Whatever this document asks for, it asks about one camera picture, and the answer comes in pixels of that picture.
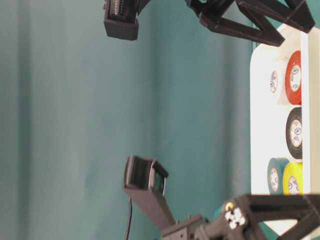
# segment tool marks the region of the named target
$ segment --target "green curtain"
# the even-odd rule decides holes
[[[107,38],[103,4],[0,2],[1,239],[122,239],[130,154],[169,171],[177,220],[250,192],[252,43],[183,0],[151,1],[136,42]],[[130,239],[156,237],[134,206]]]

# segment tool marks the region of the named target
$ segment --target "white electrical tape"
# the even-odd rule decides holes
[[[285,85],[288,62],[288,58],[275,60],[271,63],[268,71],[268,87],[271,101],[280,105],[289,104]]]

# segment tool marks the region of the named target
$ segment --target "tape label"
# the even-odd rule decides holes
[[[291,70],[290,87],[293,92],[297,92],[301,85],[301,68],[294,65]]]
[[[275,168],[271,169],[270,183],[271,183],[272,190],[276,192],[279,187],[279,176],[278,176],[278,172]]]
[[[278,89],[278,73],[277,71],[273,71],[270,78],[270,89],[271,92],[274,94]]]
[[[294,120],[290,127],[290,139],[294,147],[298,148],[302,144],[302,124],[299,120]]]
[[[300,193],[299,184],[297,182],[297,179],[294,176],[290,177],[288,187],[289,187],[290,195],[297,195]]]

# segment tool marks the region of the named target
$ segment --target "red electrical tape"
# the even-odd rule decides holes
[[[285,93],[293,105],[301,105],[301,51],[295,51],[290,57],[285,72]]]

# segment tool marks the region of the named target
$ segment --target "roll of electrical tape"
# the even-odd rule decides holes
[[[274,61],[269,72],[269,88],[272,101],[280,105],[289,104],[285,85],[288,61],[287,58]]]
[[[268,164],[267,182],[271,195],[283,194],[283,175],[289,164],[287,158],[271,158]]]
[[[283,173],[283,192],[285,195],[304,193],[302,163],[290,162]]]
[[[294,108],[286,121],[285,138],[290,154],[295,159],[302,159],[302,110]]]
[[[301,52],[295,51],[290,57],[285,72],[285,92],[289,102],[293,105],[300,105],[302,73],[301,73]]]

